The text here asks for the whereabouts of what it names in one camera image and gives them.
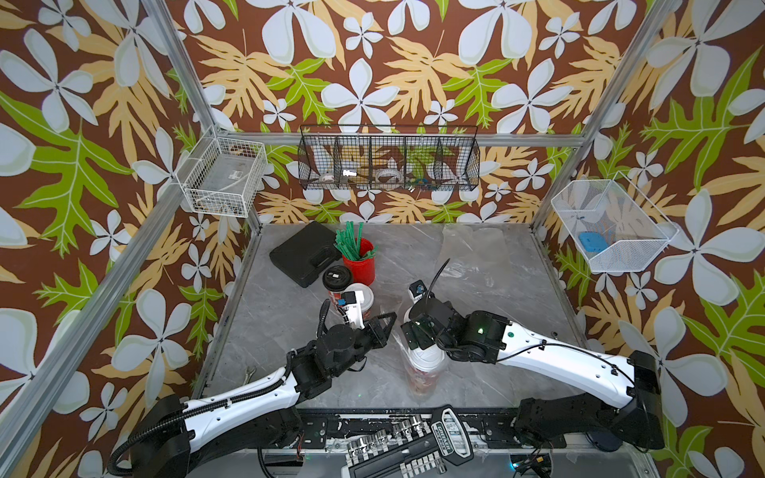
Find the clear plastic carrier bag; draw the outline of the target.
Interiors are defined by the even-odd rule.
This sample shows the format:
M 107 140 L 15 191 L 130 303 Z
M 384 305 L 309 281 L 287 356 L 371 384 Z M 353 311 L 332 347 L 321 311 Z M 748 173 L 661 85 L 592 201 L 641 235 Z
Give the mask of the clear plastic carrier bag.
M 408 340 L 402 331 L 402 325 L 410 319 L 408 313 L 412 308 L 412 301 L 402 301 L 396 309 L 398 318 L 392 332 L 394 343 L 398 347 L 404 372 L 408 380 L 408 386 L 412 395 L 418 400 L 430 398 L 435 390 L 440 376 L 448 368 L 450 359 L 438 346 L 433 345 L 425 350 L 411 349 Z

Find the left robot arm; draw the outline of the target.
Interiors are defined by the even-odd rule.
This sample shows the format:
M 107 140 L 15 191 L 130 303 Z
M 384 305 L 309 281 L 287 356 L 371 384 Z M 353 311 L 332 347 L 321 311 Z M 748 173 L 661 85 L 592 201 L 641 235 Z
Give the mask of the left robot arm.
M 184 477 L 206 462 L 245 448 L 286 445 L 302 432 L 296 405 L 326 392 L 334 378 L 388 344 L 396 314 L 340 324 L 292 351 L 266 378 L 225 394 L 182 402 L 159 402 L 112 453 L 107 470 L 116 477 Z

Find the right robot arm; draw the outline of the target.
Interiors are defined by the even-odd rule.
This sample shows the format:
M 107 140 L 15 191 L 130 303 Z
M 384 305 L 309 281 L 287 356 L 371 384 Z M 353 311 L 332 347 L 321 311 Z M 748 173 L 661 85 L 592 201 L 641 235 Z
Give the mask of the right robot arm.
M 439 348 L 454 362 L 514 366 L 577 388 L 577 396 L 521 400 L 513 428 L 531 442 L 600 432 L 641 450 L 665 446 L 657 362 L 647 353 L 591 352 L 487 311 L 459 314 L 432 295 L 408 309 L 402 331 L 410 347 Z

